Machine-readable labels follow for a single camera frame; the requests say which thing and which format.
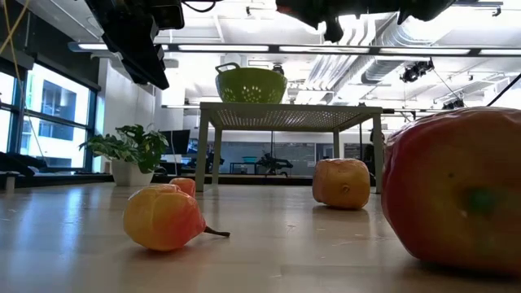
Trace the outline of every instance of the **desk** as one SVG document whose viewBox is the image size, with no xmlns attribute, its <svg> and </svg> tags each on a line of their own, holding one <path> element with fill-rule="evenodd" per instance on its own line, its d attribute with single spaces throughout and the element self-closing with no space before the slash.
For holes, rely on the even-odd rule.
<svg viewBox="0 0 521 293">
<path fill-rule="evenodd" d="M 258 166 L 257 163 L 244 163 L 244 162 L 243 163 L 230 163 L 230 174 L 235 174 L 234 173 L 235 165 L 249 165 L 249 166 L 253 166 L 253 175 L 257 175 L 257 166 Z"/>
<path fill-rule="evenodd" d="M 381 107 L 346 107 L 289 104 L 201 103 L 199 151 L 195 171 L 196 190 L 204 191 L 204 166 L 208 143 L 208 127 L 215 128 L 213 165 L 221 159 L 223 130 L 288 131 L 333 133 L 334 157 L 340 157 L 340 132 L 373 120 L 375 133 L 382 132 Z M 374 136 L 376 192 L 382 190 L 383 140 Z M 212 184 L 218 184 L 219 168 L 213 169 Z"/>
</svg>

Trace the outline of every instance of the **potted plant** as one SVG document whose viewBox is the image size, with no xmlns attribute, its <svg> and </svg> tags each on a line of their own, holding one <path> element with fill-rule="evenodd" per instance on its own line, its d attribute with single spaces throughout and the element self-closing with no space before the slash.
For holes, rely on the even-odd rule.
<svg viewBox="0 0 521 293">
<path fill-rule="evenodd" d="M 145 132 L 141 125 L 116 128 L 114 135 L 97 135 L 80 145 L 90 149 L 94 156 L 112 161 L 112 175 L 118 186 L 147 186 L 159 167 L 161 155 L 168 142 L 157 132 Z"/>
</svg>

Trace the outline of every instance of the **ceiling light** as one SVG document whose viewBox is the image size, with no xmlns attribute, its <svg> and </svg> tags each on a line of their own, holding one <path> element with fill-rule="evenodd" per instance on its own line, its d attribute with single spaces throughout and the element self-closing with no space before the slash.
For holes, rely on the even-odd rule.
<svg viewBox="0 0 521 293">
<path fill-rule="evenodd" d="M 163 108 L 168 109 L 199 109 L 198 105 L 168 105 L 168 106 L 162 106 Z"/>
<path fill-rule="evenodd" d="M 418 57 L 418 56 L 375 56 L 377 61 L 429 61 L 429 57 Z"/>
<path fill-rule="evenodd" d="M 79 44 L 78 46 L 83 50 L 108 50 L 105 44 Z M 169 49 L 169 45 L 161 45 L 161 47 L 163 50 Z"/>
<path fill-rule="evenodd" d="M 78 46 L 83 50 L 108 50 L 105 44 L 80 44 Z"/>
<path fill-rule="evenodd" d="M 345 53 L 345 54 L 367 54 L 369 48 L 342 47 L 342 46 L 280 46 L 281 52 L 291 53 Z"/>
<path fill-rule="evenodd" d="M 482 49 L 480 55 L 521 55 L 520 49 Z"/>
<path fill-rule="evenodd" d="M 407 47 L 396 47 L 396 48 L 381 48 L 380 54 L 387 55 L 467 55 L 471 52 L 471 49 L 449 49 L 449 48 L 407 48 Z"/>
<path fill-rule="evenodd" d="M 268 46 L 249 45 L 179 45 L 181 51 L 226 51 L 226 52 L 267 52 Z"/>
<path fill-rule="evenodd" d="M 222 103 L 220 97 L 201 97 L 199 98 L 201 103 Z"/>
<path fill-rule="evenodd" d="M 248 60 L 247 61 L 248 66 L 261 66 L 261 67 L 268 67 L 270 68 L 273 65 L 273 62 L 271 61 L 265 61 L 265 60 Z"/>
</svg>

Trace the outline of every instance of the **cable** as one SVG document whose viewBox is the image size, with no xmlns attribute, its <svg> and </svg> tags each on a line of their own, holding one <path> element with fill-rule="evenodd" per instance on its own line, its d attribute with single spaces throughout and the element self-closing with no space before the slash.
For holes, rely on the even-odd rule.
<svg viewBox="0 0 521 293">
<path fill-rule="evenodd" d="M 176 160 L 176 150 L 173 147 L 173 131 L 170 131 L 170 147 L 172 147 L 172 154 L 173 154 L 173 166 L 176 169 L 176 176 L 179 176 L 177 174 L 177 160 Z"/>
<path fill-rule="evenodd" d="M 24 8 L 27 7 L 29 1 L 30 0 L 27 0 L 25 2 Z M 4 45 L 6 45 L 8 42 L 11 44 L 11 54 L 13 56 L 13 63 L 15 64 L 16 78 L 18 79 L 17 84 L 18 84 L 18 87 L 20 88 L 21 96 L 25 97 L 25 90 L 24 90 L 24 87 L 21 84 L 21 80 L 22 79 L 20 78 L 21 77 L 20 70 L 18 69 L 18 60 L 16 59 L 15 45 L 13 44 L 12 40 L 10 39 L 13 36 L 14 31 L 16 30 L 17 24 L 20 23 L 19 20 L 21 18 L 23 18 L 24 13 L 25 13 L 25 9 L 22 10 L 22 12 L 20 13 L 20 16 L 18 17 L 18 20 L 16 21 L 16 24 L 13 26 L 12 30 L 11 30 L 11 25 L 10 25 L 10 21 L 9 21 L 9 11 L 7 10 L 7 1 L 4 2 L 3 12 L 4 12 L 4 15 L 6 16 L 6 26 L 7 26 L 7 31 L 9 32 L 9 37 L 7 37 L 6 42 L 4 42 Z M 26 103 L 25 100 L 24 100 L 24 109 L 28 110 L 27 103 Z M 31 121 L 31 116 L 29 115 L 28 112 L 26 113 L 26 115 L 28 117 L 29 125 L 31 126 L 31 130 L 33 132 L 34 139 L 36 140 L 36 144 L 38 146 L 38 150 L 40 151 L 40 155 L 42 155 L 42 159 L 48 164 L 48 162 L 46 161 L 46 157 L 43 155 L 42 146 L 40 146 L 40 142 L 38 141 L 38 138 L 37 138 L 37 135 L 36 135 L 36 131 L 34 130 L 33 122 Z"/>
<path fill-rule="evenodd" d="M 432 71 L 440 78 L 441 82 L 443 82 L 447 89 L 449 89 L 450 92 L 453 93 L 454 97 L 459 98 L 458 95 L 454 93 L 453 89 L 451 89 L 450 86 L 447 85 L 447 83 L 443 80 L 443 78 L 440 77 L 440 74 L 438 74 L 438 72 L 435 69 L 432 69 Z"/>
<path fill-rule="evenodd" d="M 197 11 L 199 13 L 205 13 L 205 12 L 211 11 L 216 6 L 217 1 L 214 1 L 212 3 L 212 5 L 210 7 L 208 7 L 208 8 L 206 8 L 206 9 L 197 9 L 197 8 L 193 7 L 192 5 L 186 3 L 186 1 L 184 1 L 184 0 L 182 1 L 182 3 L 185 4 L 186 6 L 188 6 L 188 8 L 190 8 L 193 11 Z"/>
<path fill-rule="evenodd" d="M 490 102 L 487 105 L 487 107 L 492 106 L 500 97 L 503 96 L 503 94 L 505 94 L 508 90 L 510 90 L 510 88 L 512 86 L 514 86 L 520 79 L 521 79 L 521 74 L 519 74 L 509 85 L 507 85 L 506 88 L 504 90 L 502 90 L 501 93 L 499 93 L 499 95 L 496 98 L 494 98 L 494 100 L 492 100 L 492 102 Z"/>
<path fill-rule="evenodd" d="M 15 25 L 13 25 L 13 29 L 12 30 L 9 29 L 9 26 L 10 26 L 9 20 L 6 18 L 7 31 L 9 32 L 9 34 L 7 35 L 6 40 L 3 42 L 2 46 L 0 47 L 0 55 L 3 53 L 4 49 L 6 49 L 7 44 L 13 38 L 13 35 L 15 34 L 16 29 L 18 28 L 18 26 L 20 25 L 20 22 L 24 18 L 25 12 L 27 11 L 27 8 L 28 8 L 28 5 L 29 5 L 30 1 L 31 0 L 25 0 L 24 8 L 22 9 L 22 12 L 20 12 L 20 15 L 18 16 L 18 19 L 15 22 Z M 8 15 L 8 12 L 7 12 L 7 1 L 4 1 L 3 6 L 4 6 L 4 11 L 5 11 L 6 15 Z"/>
</svg>

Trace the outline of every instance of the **monitor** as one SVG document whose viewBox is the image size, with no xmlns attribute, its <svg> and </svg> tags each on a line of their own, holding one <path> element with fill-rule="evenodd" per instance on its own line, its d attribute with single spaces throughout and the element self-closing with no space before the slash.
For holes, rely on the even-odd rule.
<svg viewBox="0 0 521 293">
<path fill-rule="evenodd" d="M 169 142 L 164 155 L 185 155 L 188 152 L 188 142 L 190 141 L 190 130 L 161 131 Z"/>
</svg>

